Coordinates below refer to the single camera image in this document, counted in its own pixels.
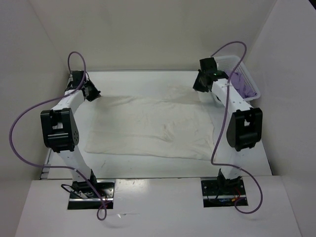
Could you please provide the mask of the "white t shirt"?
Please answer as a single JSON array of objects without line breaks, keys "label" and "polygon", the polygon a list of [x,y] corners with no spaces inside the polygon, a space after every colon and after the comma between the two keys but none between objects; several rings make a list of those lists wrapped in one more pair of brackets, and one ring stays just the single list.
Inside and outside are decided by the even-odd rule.
[{"label": "white t shirt", "polygon": [[161,99],[102,96],[84,150],[91,154],[209,160],[214,125],[198,92],[169,86]]}]

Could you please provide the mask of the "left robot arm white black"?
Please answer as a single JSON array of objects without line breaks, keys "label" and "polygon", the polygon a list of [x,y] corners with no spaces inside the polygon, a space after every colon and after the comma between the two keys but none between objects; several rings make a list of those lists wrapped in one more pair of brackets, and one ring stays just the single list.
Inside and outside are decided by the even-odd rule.
[{"label": "left robot arm white black", "polygon": [[85,163],[78,148],[79,130],[74,118],[77,108],[85,101],[93,101],[100,91],[86,79],[80,90],[78,82],[71,80],[65,97],[51,110],[40,114],[44,144],[57,153],[66,166],[72,167],[72,189],[77,197],[95,198],[99,190],[92,169]]}]

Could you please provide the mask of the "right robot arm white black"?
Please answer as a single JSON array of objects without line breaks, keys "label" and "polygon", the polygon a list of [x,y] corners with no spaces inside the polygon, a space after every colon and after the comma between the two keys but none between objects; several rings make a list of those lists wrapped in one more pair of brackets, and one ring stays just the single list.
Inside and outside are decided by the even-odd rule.
[{"label": "right robot arm white black", "polygon": [[241,184],[242,155],[261,140],[263,112],[252,107],[232,84],[234,71],[218,68],[215,58],[199,61],[200,69],[193,85],[195,91],[210,92],[224,105],[224,121],[215,149],[232,148],[232,154],[214,152],[211,164],[219,167],[215,180],[203,181],[203,193],[227,195],[239,189]]}]

